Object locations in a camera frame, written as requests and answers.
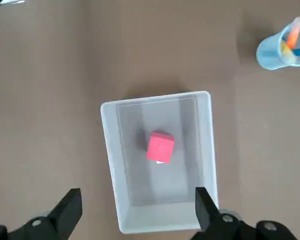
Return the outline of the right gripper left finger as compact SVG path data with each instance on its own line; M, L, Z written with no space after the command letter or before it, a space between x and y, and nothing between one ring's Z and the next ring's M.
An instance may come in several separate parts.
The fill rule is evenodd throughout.
M9 232L0 225L0 240L67 240L82 217L82 194L70 189L46 216L38 216Z

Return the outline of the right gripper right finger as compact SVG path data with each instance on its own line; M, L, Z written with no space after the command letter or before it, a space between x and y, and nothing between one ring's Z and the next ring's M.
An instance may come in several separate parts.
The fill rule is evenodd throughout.
M259 221L255 227L230 213L221 213L205 187L195 188L195 214L201 230L193 240L297 240L283 224Z

